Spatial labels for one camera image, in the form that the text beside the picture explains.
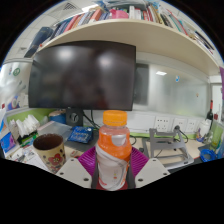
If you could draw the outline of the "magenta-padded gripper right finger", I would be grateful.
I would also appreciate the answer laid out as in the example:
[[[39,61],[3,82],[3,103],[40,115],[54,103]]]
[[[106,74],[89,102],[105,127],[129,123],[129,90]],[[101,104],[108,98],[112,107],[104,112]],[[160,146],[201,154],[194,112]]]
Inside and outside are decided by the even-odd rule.
[[[140,150],[132,148],[128,170],[129,189],[146,186],[169,174],[158,159],[148,158]]]

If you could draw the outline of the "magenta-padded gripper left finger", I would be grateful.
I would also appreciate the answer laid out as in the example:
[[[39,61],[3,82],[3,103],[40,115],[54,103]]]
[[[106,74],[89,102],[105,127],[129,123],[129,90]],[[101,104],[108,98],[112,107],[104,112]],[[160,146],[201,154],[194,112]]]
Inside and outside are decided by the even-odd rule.
[[[80,187],[95,189],[98,183],[96,150],[94,147],[79,158],[70,158],[57,172],[57,176]]]

